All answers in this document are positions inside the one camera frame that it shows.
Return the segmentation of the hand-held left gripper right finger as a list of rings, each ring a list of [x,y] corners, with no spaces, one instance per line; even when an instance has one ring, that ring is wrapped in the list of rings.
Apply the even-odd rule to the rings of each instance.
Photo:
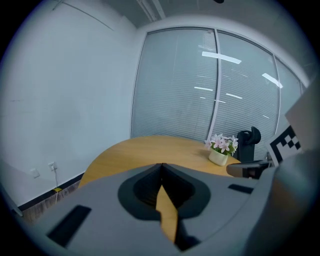
[[[255,181],[162,164],[162,186],[177,211],[164,256],[244,256],[251,226],[238,220]]]

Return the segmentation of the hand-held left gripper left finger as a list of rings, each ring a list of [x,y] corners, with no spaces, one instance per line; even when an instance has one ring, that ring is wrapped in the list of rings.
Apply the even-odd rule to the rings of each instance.
[[[156,210],[161,164],[102,177],[78,188],[34,224],[50,255],[176,256]]]

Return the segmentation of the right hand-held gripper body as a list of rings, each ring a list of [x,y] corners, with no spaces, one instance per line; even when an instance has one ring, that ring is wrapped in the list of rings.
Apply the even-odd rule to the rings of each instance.
[[[289,110],[302,151],[275,169],[266,204],[239,251],[241,256],[320,253],[320,79]]]

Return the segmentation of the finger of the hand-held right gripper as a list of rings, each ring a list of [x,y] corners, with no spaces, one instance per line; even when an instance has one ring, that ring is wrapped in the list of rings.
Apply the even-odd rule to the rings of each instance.
[[[226,172],[233,177],[259,179],[262,172],[270,166],[271,163],[267,160],[255,160],[229,164]]]

